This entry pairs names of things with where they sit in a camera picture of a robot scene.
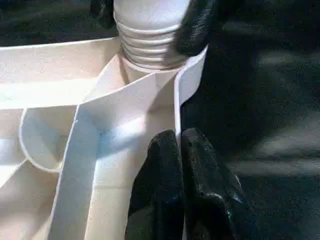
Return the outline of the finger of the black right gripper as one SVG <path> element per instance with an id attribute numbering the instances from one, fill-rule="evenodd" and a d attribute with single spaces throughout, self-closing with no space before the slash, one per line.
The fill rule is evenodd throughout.
<path id="1" fill-rule="evenodd" d="M 111 28 L 115 25 L 113 13 L 113 0 L 91 0 L 90 15 L 93 16 L 104 28 Z"/>
<path id="2" fill-rule="evenodd" d="M 175 32 L 174 51 L 186 57 L 198 55 L 209 42 L 217 10 L 217 0 L 191 0 Z"/>

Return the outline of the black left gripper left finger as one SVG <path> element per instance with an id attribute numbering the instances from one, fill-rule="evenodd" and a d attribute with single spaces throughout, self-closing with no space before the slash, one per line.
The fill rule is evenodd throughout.
<path id="1" fill-rule="evenodd" d="M 185 194 L 176 135 L 155 135 L 134 179 L 128 208 L 128 240 L 180 240 L 183 236 Z"/>

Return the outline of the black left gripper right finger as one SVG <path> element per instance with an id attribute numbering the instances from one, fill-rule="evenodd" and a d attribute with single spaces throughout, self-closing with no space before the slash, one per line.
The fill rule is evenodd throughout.
<path id="1" fill-rule="evenodd" d="M 197 128 L 181 134 L 188 240 L 251 240 L 253 215 L 239 178 Z"/>

